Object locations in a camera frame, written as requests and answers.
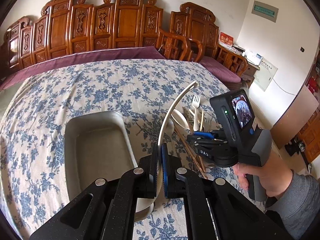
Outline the person's right hand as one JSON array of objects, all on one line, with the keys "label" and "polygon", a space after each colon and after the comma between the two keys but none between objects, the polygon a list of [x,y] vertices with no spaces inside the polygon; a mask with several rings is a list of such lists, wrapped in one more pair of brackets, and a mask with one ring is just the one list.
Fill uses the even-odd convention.
[{"label": "person's right hand", "polygon": [[238,181],[243,189],[247,190],[249,187],[247,175],[255,175],[259,177],[262,187],[266,190],[266,195],[277,199],[280,199],[285,193],[293,177],[292,170],[273,150],[270,152],[269,159],[263,167],[238,163],[232,168],[234,174],[238,176]]}]

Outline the grey sleeved right forearm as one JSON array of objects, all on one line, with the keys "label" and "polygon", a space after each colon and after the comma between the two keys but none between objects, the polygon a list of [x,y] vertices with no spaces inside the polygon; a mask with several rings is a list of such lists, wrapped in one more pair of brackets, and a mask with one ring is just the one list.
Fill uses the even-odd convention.
[{"label": "grey sleeved right forearm", "polygon": [[267,199],[266,214],[293,239],[319,239],[319,182],[313,176],[293,173],[284,194]]}]

